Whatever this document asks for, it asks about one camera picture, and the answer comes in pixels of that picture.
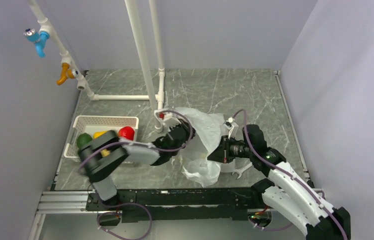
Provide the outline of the white plastic bag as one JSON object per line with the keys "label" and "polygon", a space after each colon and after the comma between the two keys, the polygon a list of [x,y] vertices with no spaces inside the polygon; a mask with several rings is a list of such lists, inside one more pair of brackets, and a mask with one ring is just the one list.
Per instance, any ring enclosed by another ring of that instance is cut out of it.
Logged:
{"label": "white plastic bag", "polygon": [[221,137],[228,135],[224,115],[208,114],[188,107],[176,107],[174,110],[185,116],[196,131],[195,136],[179,152],[184,176],[205,188],[215,184],[220,173],[232,173],[236,169],[235,161],[219,163],[207,160],[218,147]]}

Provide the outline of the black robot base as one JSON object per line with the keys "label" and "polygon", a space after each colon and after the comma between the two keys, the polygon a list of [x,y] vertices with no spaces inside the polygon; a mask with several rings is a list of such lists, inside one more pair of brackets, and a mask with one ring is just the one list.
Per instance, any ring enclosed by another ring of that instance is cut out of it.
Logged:
{"label": "black robot base", "polygon": [[265,210],[262,198],[250,187],[120,189],[112,199],[101,202],[89,193],[85,209],[89,212],[117,212],[122,223],[152,219],[245,221]]}

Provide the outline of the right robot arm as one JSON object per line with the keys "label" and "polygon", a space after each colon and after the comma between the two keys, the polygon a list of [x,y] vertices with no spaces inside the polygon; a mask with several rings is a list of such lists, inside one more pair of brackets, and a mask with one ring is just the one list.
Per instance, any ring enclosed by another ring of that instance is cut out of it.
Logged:
{"label": "right robot arm", "polygon": [[250,200],[255,207],[266,205],[276,210],[307,240],[351,239],[351,215],[344,207],[334,207],[300,178],[287,159],[267,145],[258,125],[243,127],[242,140],[232,136],[236,126],[224,123],[228,134],[221,137],[208,160],[228,164],[236,158],[249,159],[265,175],[250,188]]}

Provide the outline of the yellow fake fruit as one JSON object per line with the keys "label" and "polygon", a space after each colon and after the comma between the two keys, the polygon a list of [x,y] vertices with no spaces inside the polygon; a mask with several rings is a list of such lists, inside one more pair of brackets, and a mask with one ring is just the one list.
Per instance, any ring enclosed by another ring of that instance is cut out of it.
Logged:
{"label": "yellow fake fruit", "polygon": [[107,132],[108,132],[107,130],[105,130],[105,131],[98,131],[98,132],[95,132],[95,133],[93,134],[93,139],[97,139],[97,138],[99,138],[100,136],[104,135],[104,134],[107,133]]}

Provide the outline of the red fake fruit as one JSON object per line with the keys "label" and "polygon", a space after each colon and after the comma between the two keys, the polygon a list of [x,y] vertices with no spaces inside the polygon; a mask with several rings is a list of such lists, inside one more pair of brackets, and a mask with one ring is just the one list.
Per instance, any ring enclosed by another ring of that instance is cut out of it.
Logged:
{"label": "red fake fruit", "polygon": [[135,139],[135,129],[132,128],[131,126],[124,126],[120,128],[117,132],[117,135],[120,138],[125,138],[127,140],[133,141]]}

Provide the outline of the yellow fake pear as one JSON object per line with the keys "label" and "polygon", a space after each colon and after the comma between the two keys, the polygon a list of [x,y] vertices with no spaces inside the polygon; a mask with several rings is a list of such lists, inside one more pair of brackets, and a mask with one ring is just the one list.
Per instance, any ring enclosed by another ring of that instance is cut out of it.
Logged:
{"label": "yellow fake pear", "polygon": [[102,157],[107,157],[111,152],[107,149],[101,150],[100,154]]}

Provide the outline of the green fake fruit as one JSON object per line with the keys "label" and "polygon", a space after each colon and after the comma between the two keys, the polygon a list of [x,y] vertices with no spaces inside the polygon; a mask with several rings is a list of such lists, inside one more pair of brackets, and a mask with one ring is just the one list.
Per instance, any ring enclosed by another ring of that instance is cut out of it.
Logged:
{"label": "green fake fruit", "polygon": [[76,146],[78,147],[78,149],[82,149],[83,146],[87,145],[88,143],[90,143],[91,141],[93,140],[93,137],[84,132],[84,133],[81,133],[77,138],[76,138]]}

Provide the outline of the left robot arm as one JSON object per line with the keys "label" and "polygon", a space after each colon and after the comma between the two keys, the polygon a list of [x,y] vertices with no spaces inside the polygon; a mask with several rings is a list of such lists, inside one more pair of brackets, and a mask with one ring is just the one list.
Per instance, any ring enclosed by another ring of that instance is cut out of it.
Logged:
{"label": "left robot arm", "polygon": [[96,190],[99,204],[106,210],[112,210],[119,203],[117,187],[110,177],[116,168],[125,162],[163,165],[185,148],[195,134],[196,130],[184,120],[149,143],[131,141],[109,130],[78,148],[81,174]]}

